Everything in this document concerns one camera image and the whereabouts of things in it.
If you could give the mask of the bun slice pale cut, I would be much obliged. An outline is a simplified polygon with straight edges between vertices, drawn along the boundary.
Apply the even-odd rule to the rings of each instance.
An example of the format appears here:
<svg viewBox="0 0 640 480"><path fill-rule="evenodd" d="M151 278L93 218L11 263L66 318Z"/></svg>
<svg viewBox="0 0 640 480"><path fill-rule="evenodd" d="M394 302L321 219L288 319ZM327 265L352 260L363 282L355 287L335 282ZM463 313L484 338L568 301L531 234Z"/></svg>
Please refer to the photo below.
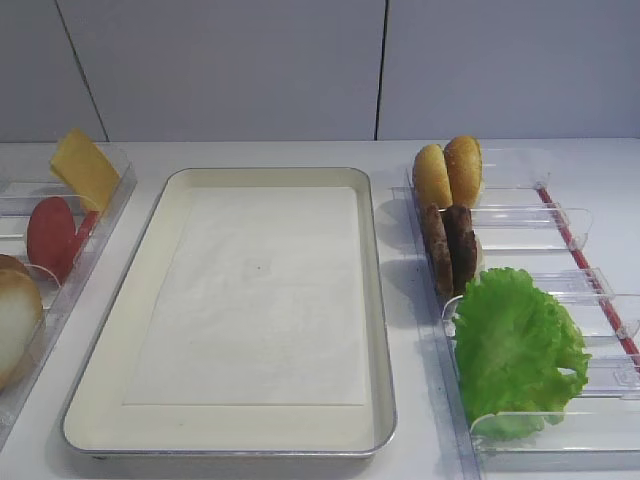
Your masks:
<svg viewBox="0 0 640 480"><path fill-rule="evenodd" d="M43 312L40 291L22 272L1 271L1 388L6 387Z"/></svg>

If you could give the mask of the brown meat patty left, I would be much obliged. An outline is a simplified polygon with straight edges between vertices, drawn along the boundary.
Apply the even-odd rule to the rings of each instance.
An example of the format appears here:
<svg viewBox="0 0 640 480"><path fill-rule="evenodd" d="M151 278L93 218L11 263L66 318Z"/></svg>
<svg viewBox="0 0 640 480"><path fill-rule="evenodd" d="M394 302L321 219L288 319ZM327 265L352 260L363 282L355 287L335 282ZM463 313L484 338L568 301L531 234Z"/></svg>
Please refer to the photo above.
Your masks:
<svg viewBox="0 0 640 480"><path fill-rule="evenodd" d="M427 206L425 219L436 288L444 300L449 300L453 296L452 263L444 223L435 203Z"/></svg>

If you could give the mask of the dark meat patty right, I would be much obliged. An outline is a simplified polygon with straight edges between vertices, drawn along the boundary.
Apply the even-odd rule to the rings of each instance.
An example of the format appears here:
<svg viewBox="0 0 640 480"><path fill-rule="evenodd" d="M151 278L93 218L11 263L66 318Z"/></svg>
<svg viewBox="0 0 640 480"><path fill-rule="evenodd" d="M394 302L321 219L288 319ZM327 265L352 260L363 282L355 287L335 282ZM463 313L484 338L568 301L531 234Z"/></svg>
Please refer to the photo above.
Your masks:
<svg viewBox="0 0 640 480"><path fill-rule="evenodd" d="M443 214L443 222L452 265L454 295L462 295L477 268L477 243L471 211L463 205L451 205Z"/></svg>

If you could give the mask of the green lettuce leaf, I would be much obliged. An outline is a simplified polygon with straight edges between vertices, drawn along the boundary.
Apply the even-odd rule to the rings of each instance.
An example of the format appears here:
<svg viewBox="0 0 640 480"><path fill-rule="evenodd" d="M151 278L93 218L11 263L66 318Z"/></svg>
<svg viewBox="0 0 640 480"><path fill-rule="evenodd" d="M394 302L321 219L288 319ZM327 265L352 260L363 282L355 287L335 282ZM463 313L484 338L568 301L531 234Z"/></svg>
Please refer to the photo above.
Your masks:
<svg viewBox="0 0 640 480"><path fill-rule="evenodd" d="M462 403L478 436L521 439L557 424L588 382L582 333L525 270L482 272L454 324Z"/></svg>

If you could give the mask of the yellow cheese slice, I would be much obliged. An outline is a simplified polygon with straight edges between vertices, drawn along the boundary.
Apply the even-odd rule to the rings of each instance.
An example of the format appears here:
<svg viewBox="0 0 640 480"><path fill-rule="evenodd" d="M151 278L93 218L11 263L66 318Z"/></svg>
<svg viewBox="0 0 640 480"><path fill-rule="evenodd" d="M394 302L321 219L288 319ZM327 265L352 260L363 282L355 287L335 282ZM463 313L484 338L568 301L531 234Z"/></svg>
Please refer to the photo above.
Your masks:
<svg viewBox="0 0 640 480"><path fill-rule="evenodd" d="M81 197L87 211L102 214L120 181L108 157L82 130L74 128L57 144L51 172Z"/></svg>

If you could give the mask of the red tomato slice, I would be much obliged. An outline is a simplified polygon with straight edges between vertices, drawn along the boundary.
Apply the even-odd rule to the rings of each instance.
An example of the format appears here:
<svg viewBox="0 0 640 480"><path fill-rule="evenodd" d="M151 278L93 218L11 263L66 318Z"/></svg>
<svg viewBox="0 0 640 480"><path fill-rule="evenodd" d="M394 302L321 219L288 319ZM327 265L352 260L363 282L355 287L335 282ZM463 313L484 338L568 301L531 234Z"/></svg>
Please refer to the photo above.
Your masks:
<svg viewBox="0 0 640 480"><path fill-rule="evenodd" d="M67 202L58 196L40 201L27 228L30 263L48 270L63 283L73 266L75 223Z"/></svg>

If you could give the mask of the white parchment paper sheet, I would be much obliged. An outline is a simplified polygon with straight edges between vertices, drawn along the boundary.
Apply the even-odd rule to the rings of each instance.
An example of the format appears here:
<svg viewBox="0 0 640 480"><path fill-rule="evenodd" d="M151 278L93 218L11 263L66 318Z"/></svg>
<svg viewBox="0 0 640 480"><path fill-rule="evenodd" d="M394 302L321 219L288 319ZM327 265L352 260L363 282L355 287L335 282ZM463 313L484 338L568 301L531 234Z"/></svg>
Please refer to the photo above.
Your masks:
<svg viewBox="0 0 640 480"><path fill-rule="evenodd" d="M352 188L195 188L126 400L360 405L364 316Z"/></svg>

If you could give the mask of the cream metal baking tray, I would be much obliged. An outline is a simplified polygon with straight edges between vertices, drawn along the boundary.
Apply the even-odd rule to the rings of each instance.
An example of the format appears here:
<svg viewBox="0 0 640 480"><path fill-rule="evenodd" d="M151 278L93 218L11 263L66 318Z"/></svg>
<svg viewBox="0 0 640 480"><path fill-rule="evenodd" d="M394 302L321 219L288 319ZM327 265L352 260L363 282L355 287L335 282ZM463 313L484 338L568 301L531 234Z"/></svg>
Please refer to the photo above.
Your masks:
<svg viewBox="0 0 640 480"><path fill-rule="evenodd" d="M396 423L368 176L171 175L67 404L68 444L368 457Z"/></svg>

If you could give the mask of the golden top bun left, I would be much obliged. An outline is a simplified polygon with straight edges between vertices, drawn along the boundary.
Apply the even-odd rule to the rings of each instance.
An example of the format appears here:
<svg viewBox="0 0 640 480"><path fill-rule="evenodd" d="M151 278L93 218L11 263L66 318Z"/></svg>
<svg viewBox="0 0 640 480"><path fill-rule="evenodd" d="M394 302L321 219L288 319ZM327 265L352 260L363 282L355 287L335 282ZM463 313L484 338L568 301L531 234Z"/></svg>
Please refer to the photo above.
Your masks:
<svg viewBox="0 0 640 480"><path fill-rule="evenodd" d="M439 144L428 144L416 154L412 179L422 207L434 203L443 209L453 204L444 153Z"/></svg>

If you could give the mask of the golden bun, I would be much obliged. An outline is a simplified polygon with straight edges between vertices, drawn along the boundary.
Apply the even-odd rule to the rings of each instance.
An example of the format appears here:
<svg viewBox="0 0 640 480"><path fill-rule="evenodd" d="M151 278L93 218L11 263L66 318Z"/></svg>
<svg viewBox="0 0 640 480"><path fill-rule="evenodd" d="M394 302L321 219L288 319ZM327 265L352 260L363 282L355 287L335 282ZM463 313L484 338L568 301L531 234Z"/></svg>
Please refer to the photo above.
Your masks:
<svg viewBox="0 0 640 480"><path fill-rule="evenodd" d="M434 203L443 209L453 204L444 153L439 144L428 144L416 154L412 179L422 207Z"/></svg>
<svg viewBox="0 0 640 480"><path fill-rule="evenodd" d="M453 203L473 208L483 180L482 151L473 136L457 136L444 148Z"/></svg>

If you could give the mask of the golden top bun right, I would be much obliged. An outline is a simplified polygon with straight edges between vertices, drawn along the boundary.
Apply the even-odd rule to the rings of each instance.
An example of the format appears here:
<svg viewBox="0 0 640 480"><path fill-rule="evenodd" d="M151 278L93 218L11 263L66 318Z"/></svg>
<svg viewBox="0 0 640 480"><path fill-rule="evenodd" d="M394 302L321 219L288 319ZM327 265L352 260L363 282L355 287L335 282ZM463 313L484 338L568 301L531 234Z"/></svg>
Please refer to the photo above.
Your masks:
<svg viewBox="0 0 640 480"><path fill-rule="evenodd" d="M473 136L457 136L444 148L453 203L473 208L483 180L482 151Z"/></svg>

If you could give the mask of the clear acrylic right rack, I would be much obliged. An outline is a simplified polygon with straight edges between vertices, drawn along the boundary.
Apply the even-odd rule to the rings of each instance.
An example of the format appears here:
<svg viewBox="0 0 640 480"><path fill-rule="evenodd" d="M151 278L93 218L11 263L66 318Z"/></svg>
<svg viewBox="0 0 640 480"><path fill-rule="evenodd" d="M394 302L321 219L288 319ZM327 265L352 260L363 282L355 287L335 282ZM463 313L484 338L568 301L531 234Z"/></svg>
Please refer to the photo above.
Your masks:
<svg viewBox="0 0 640 480"><path fill-rule="evenodd" d="M443 468L456 479L639 473L639 296L586 259L593 217L538 152L417 151L400 192L426 304Z"/></svg>

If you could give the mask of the clear acrylic rack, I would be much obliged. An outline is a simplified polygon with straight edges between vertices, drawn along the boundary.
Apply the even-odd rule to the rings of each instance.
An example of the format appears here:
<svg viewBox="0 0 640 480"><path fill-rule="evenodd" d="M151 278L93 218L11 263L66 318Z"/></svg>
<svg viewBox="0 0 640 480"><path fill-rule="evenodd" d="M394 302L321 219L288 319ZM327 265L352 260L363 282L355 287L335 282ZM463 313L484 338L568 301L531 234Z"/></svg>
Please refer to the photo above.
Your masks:
<svg viewBox="0 0 640 480"><path fill-rule="evenodd" d="M82 205L81 197L50 171L53 144L1 145L1 252L17 258L29 270L43 300L43 316L28 341L15 376L1 389L1 442L5 443L64 328L97 260L126 206L137 179L124 151L101 144L118 172L119 181L109 206L99 215ZM62 283L43 267L31 265L27 255L29 217L37 204L52 196L65 199L80 232L73 268Z"/></svg>
<svg viewBox="0 0 640 480"><path fill-rule="evenodd" d="M639 473L639 296L586 259L593 217L538 152L417 151L400 192L426 304L443 468L456 479Z"/></svg>

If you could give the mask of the clear acrylic left rack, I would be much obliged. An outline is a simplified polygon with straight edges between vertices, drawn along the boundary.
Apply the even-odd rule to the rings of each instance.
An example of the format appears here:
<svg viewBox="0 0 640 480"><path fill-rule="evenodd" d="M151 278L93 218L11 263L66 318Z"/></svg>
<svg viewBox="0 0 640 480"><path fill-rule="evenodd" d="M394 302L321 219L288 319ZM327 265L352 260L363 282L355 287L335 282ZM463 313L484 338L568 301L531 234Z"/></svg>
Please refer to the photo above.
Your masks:
<svg viewBox="0 0 640 480"><path fill-rule="evenodd" d="M5 443L64 328L97 260L126 206L137 179L124 151L101 144L118 172L119 181L109 206L99 215L82 205L81 197L50 171L53 144L1 145L1 252L17 258L29 270L43 300L43 316L28 341L15 376L1 389L1 442ZM62 283L43 267L31 265L27 255L29 217L37 204L52 196L65 199L80 232L73 268Z"/></svg>

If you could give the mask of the bun slice behind left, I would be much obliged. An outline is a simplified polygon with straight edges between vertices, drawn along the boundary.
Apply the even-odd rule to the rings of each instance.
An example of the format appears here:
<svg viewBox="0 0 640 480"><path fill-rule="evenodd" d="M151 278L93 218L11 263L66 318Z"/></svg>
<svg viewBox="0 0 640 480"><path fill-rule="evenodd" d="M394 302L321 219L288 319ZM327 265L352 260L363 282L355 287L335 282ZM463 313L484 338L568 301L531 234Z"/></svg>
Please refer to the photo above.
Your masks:
<svg viewBox="0 0 640 480"><path fill-rule="evenodd" d="M9 273L18 273L27 278L30 277L27 267L20 260L10 255L0 255L0 268L1 276L7 276Z"/></svg>

